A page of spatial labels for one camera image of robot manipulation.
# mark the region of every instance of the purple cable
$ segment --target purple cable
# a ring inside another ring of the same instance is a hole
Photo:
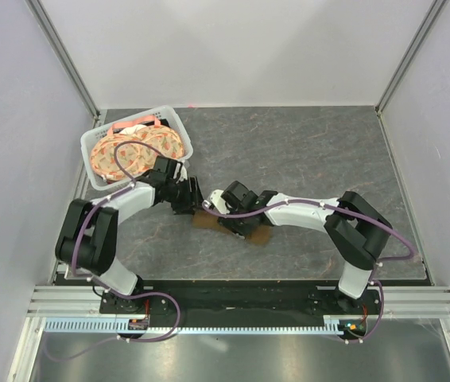
[[[117,153],[118,153],[118,149],[121,146],[124,145],[129,145],[130,143],[133,143],[135,145],[140,145],[140,146],[144,146],[147,147],[148,149],[154,151],[156,154],[160,155],[160,156],[164,156],[158,149],[155,149],[154,147],[152,147],[151,145],[148,145],[147,143],[144,142],[140,142],[140,141],[124,141],[119,143],[115,149],[114,149],[114,160],[115,160],[115,164],[117,165],[117,167],[129,178],[131,179],[131,181],[135,181],[135,177],[129,173],[124,167],[122,167],[121,163],[119,163],[118,157],[117,157]]]
[[[108,286],[103,284],[98,279],[96,279],[95,282],[97,284],[101,285],[102,287],[108,289]],[[180,307],[179,307],[179,304],[177,303],[176,299],[174,297],[172,297],[170,294],[166,294],[166,293],[163,293],[163,292],[146,292],[146,293],[134,294],[133,296],[129,296],[127,294],[119,293],[116,290],[112,290],[112,291],[114,292],[114,294],[116,294],[120,298],[124,298],[125,300],[136,300],[137,298],[146,298],[146,297],[151,297],[151,296],[159,296],[159,297],[167,298],[176,307],[176,312],[177,312],[176,322],[174,323],[174,325],[171,328],[171,330],[169,330],[167,333],[162,334],[161,336],[155,337],[155,338],[138,338],[136,340],[134,340],[132,338],[132,339],[130,339],[130,341],[132,341],[132,342],[158,342],[158,341],[163,341],[163,340],[169,338],[172,335],[172,333],[174,333],[174,331],[177,329],[177,327],[179,325],[179,321],[180,321]]]
[[[204,201],[204,203],[202,203],[202,207],[204,208],[204,211],[206,211],[207,213],[210,213],[211,215],[214,215],[217,217],[223,217],[225,219],[242,219],[245,217],[252,217],[252,216],[264,213],[266,211],[269,211],[271,209],[275,209],[282,205],[291,205],[292,203],[299,203],[299,204],[304,204],[304,205],[315,205],[316,207],[322,207],[323,209],[331,209],[332,211],[340,212],[344,215],[352,216],[356,219],[361,219],[361,220],[366,221],[367,223],[373,224],[373,225],[379,227],[380,229],[386,231],[390,235],[396,237],[409,249],[408,255],[384,257],[381,259],[382,261],[410,260],[416,255],[416,252],[417,252],[416,248],[413,246],[413,244],[409,240],[407,240],[405,237],[403,237],[400,233],[398,233],[394,229],[377,221],[376,219],[373,219],[369,216],[363,215],[362,213],[357,213],[354,211],[350,211],[348,209],[342,209],[340,207],[335,207],[334,205],[324,204],[321,206],[320,202],[318,202],[318,201],[311,201],[308,199],[288,199],[287,201],[279,201],[278,203],[274,203],[273,205],[268,205],[267,207],[264,207],[263,209],[258,209],[257,211],[248,212],[248,213],[232,213],[232,214],[228,214],[228,215],[213,211],[212,209],[210,209],[207,206],[207,203],[211,204],[209,201]]]
[[[119,163],[118,156],[117,156],[119,147],[130,144],[130,143],[147,147],[148,149],[151,149],[152,151],[156,152],[158,155],[163,156],[163,154],[159,150],[152,147],[151,145],[148,145],[147,143],[139,142],[139,141],[124,141],[124,142],[119,143],[115,147],[115,149],[114,149],[115,164],[129,179],[131,179],[131,181],[133,183],[135,183],[136,182],[135,177],[131,173],[129,173],[124,167],[122,167],[121,163]],[[92,207],[91,211],[89,211],[89,213],[87,214],[87,216],[85,217],[85,219],[82,223],[82,227],[80,228],[79,235],[76,237],[75,247],[73,248],[73,256],[72,256],[72,273],[73,273],[73,275],[75,275],[75,276],[82,275],[82,274],[77,274],[77,272],[76,272],[76,259],[78,257],[80,245],[82,244],[83,234],[85,233],[85,230],[89,226],[89,223],[91,222],[91,218],[94,216],[94,214],[96,213],[96,211],[98,211],[98,209],[100,207],[103,207],[109,201],[112,201],[116,197],[120,197],[121,195],[124,195],[125,193],[127,193],[128,191],[130,191],[132,189],[133,189],[132,187],[126,187],[124,189],[120,189],[117,193],[111,194],[110,199],[107,197],[103,198],[101,201],[99,201],[96,205],[94,205]]]
[[[382,284],[378,280],[372,280],[372,282],[375,285],[377,285],[377,287],[378,287],[378,293],[380,294],[380,297],[381,297],[381,302],[380,302],[381,306],[378,311],[378,317],[374,323],[374,327],[371,328],[371,330],[367,334],[365,334],[365,336],[363,338],[361,338],[361,340],[363,340],[363,341],[368,339],[374,333],[374,331],[377,330],[378,325],[381,323],[382,315],[384,314],[384,290],[382,289]],[[357,339],[357,340],[349,340],[349,343],[358,344],[360,342],[359,342],[359,339]]]
[[[76,272],[76,264],[77,264],[78,253],[79,253],[80,245],[82,244],[83,235],[85,234],[85,231],[86,231],[87,227],[89,226],[89,223],[91,222],[91,219],[95,215],[96,211],[98,211],[98,209],[100,207],[103,207],[109,201],[112,201],[116,197],[120,197],[121,195],[124,195],[125,193],[128,193],[129,191],[134,189],[134,183],[136,182],[134,176],[131,173],[129,173],[124,167],[122,167],[122,165],[119,163],[118,157],[117,157],[118,149],[121,146],[126,145],[126,144],[130,144],[130,143],[145,146],[145,147],[155,151],[158,155],[163,156],[163,154],[159,150],[157,150],[154,147],[148,145],[147,143],[143,143],[143,142],[139,142],[139,141],[125,141],[125,142],[119,143],[115,147],[115,149],[114,149],[115,163],[117,164],[118,168],[129,179],[132,180],[133,183],[131,185],[125,187],[124,189],[120,189],[118,192],[111,194],[109,197],[104,197],[101,201],[96,203],[96,205],[94,205],[92,207],[91,211],[89,211],[89,213],[86,215],[85,219],[83,220],[82,227],[80,227],[79,234],[76,237],[75,247],[73,248],[72,273],[74,275],[81,275],[81,274],[77,274],[77,272]],[[109,289],[109,287],[107,285],[105,285],[104,283],[101,283],[99,280],[96,280],[96,283],[98,283],[99,285],[101,285],[105,289]],[[176,307],[176,312],[177,312],[176,322],[174,323],[174,325],[171,328],[171,330],[169,330],[167,333],[162,334],[161,336],[158,336],[158,337],[155,337],[155,338],[137,338],[137,339],[131,338],[130,339],[131,342],[158,342],[158,341],[163,341],[164,339],[169,338],[174,333],[174,331],[177,329],[177,327],[179,325],[179,322],[180,322],[180,307],[179,307],[179,304],[177,303],[176,299],[174,297],[172,297],[171,295],[166,294],[166,293],[162,293],[162,292],[147,292],[147,293],[142,293],[142,294],[136,294],[136,295],[133,295],[133,296],[129,296],[129,295],[126,295],[126,294],[119,293],[116,290],[113,290],[113,292],[117,296],[119,296],[121,298],[124,298],[124,299],[127,299],[127,300],[134,300],[136,298],[146,298],[146,297],[151,297],[151,296],[159,296],[159,297],[167,298]],[[43,353],[49,360],[51,360],[53,362],[71,361],[71,360],[74,360],[75,358],[80,357],[81,355],[83,355],[83,354],[93,350],[94,348],[96,348],[96,347],[98,347],[100,345],[106,344],[107,342],[113,341],[115,339],[117,339],[117,338],[116,337],[105,338],[104,340],[98,341],[95,344],[93,344],[92,346],[89,346],[88,348],[86,348],[86,349],[82,350],[81,352],[78,352],[77,354],[74,354],[74,355],[72,355],[70,357],[57,358],[57,357],[52,356],[48,352],[47,347],[46,347],[46,343],[47,343],[47,337],[46,337],[44,339],[44,344],[43,344]],[[38,378],[38,380],[41,378],[41,371],[38,371],[37,378]]]

